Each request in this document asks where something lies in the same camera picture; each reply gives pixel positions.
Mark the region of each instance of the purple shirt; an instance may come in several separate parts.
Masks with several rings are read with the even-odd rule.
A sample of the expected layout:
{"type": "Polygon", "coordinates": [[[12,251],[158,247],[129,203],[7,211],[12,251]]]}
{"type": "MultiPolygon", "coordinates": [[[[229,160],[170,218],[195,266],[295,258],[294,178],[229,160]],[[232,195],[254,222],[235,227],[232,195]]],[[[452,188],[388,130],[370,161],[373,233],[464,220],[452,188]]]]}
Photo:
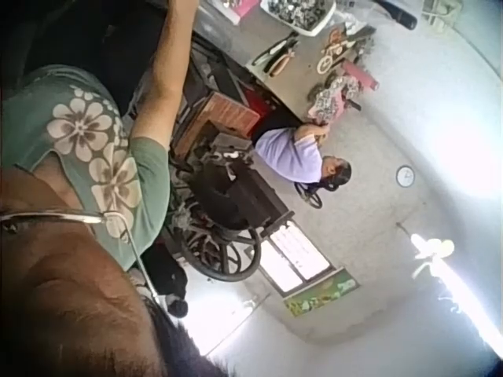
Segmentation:
{"type": "Polygon", "coordinates": [[[321,158],[314,135],[295,142],[292,128],[271,130],[257,141],[255,150],[282,177],[292,182],[321,180],[321,158]]]}

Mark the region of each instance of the woman's arm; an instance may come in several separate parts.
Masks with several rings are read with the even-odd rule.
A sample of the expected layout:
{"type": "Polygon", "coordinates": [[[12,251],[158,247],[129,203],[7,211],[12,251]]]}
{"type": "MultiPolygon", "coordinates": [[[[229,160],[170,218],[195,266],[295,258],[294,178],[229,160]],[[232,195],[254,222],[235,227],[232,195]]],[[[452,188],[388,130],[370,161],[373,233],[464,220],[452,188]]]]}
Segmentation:
{"type": "Polygon", "coordinates": [[[317,124],[304,124],[299,127],[293,134],[293,139],[299,141],[304,139],[306,136],[314,135],[315,137],[324,136],[330,131],[329,126],[319,126],[317,124]]]}
{"type": "Polygon", "coordinates": [[[168,14],[153,64],[152,88],[131,138],[147,137],[169,149],[189,66],[190,41],[199,0],[168,0],[168,14]]]}

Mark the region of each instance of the clock face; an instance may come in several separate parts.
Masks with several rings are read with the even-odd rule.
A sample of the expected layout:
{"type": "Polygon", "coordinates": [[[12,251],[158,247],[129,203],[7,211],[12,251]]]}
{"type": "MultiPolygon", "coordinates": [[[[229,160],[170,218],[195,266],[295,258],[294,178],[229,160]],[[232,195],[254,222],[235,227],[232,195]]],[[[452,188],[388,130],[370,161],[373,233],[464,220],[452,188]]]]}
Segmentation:
{"type": "Polygon", "coordinates": [[[412,186],[415,180],[416,180],[416,173],[414,173],[412,167],[405,165],[403,167],[400,167],[396,172],[396,181],[403,188],[408,188],[412,186]]]}

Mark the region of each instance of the eyeglasses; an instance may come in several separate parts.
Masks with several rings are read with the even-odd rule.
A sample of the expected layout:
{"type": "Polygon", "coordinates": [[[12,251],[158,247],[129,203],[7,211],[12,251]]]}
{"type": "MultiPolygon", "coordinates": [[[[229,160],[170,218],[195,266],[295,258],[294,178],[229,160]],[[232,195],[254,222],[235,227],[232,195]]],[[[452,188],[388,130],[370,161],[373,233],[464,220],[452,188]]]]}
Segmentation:
{"type": "Polygon", "coordinates": [[[117,211],[108,211],[104,213],[98,212],[86,212],[83,210],[41,210],[37,212],[13,212],[10,214],[0,215],[0,225],[6,229],[7,231],[17,231],[16,223],[22,222],[39,222],[39,221],[47,221],[47,222],[78,222],[89,225],[98,225],[105,224],[107,221],[111,221],[113,218],[118,218],[121,220],[126,233],[127,233],[127,241],[131,245],[131,249],[133,250],[134,257],[136,258],[136,262],[138,263],[138,267],[145,278],[145,282],[147,284],[147,288],[149,289],[152,299],[157,302],[161,307],[163,307],[160,303],[160,297],[154,288],[152,281],[150,280],[150,276],[147,273],[147,269],[143,264],[143,261],[140,258],[140,254],[138,253],[138,249],[134,244],[133,236],[127,227],[127,221],[123,214],[117,211]]]}

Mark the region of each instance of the green floral shirt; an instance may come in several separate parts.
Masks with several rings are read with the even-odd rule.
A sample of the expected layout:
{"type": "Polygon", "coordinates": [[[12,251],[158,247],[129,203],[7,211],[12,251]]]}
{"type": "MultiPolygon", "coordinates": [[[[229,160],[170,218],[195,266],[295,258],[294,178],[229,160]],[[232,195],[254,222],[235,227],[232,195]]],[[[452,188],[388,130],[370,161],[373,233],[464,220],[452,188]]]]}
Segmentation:
{"type": "MultiPolygon", "coordinates": [[[[49,66],[2,102],[2,165],[33,171],[56,152],[85,210],[117,210],[140,252],[159,234],[169,199],[166,150],[128,140],[116,105],[91,74],[49,66]]],[[[135,262],[123,223],[94,226],[98,242],[124,268],[135,262]]]]}

